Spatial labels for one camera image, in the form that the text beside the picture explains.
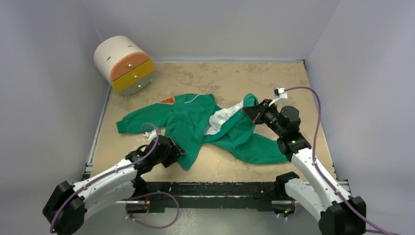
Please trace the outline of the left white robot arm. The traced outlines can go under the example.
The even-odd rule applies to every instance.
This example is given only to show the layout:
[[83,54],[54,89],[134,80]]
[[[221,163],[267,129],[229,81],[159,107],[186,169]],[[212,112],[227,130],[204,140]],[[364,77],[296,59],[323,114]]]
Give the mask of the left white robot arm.
[[148,200],[157,191],[147,188],[142,175],[158,164],[167,168],[185,154],[171,137],[157,135],[94,177],[58,184],[42,210],[50,223],[50,233],[72,235],[92,215],[117,201]]

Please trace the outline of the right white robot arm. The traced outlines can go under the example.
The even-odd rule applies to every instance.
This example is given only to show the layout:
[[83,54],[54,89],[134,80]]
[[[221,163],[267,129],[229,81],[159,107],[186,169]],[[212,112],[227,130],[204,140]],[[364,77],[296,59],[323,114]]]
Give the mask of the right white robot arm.
[[315,149],[300,132],[300,112],[293,106],[277,110],[271,100],[244,107],[254,124],[266,124],[278,135],[278,148],[302,174],[306,185],[294,172],[277,176],[275,193],[291,197],[317,221],[323,235],[362,235],[366,232],[366,203],[353,197],[320,165]]

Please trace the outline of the green zip-up jacket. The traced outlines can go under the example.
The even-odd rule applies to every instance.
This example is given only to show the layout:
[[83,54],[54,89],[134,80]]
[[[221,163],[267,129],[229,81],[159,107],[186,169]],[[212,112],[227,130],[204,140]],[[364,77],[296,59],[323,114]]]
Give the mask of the green zip-up jacket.
[[131,112],[116,127],[120,134],[165,128],[165,134],[186,151],[178,159],[186,171],[196,162],[203,144],[216,145],[248,164],[286,163],[277,142],[256,134],[255,124],[242,110],[257,104],[253,94],[228,108],[219,107],[213,94],[182,94]]

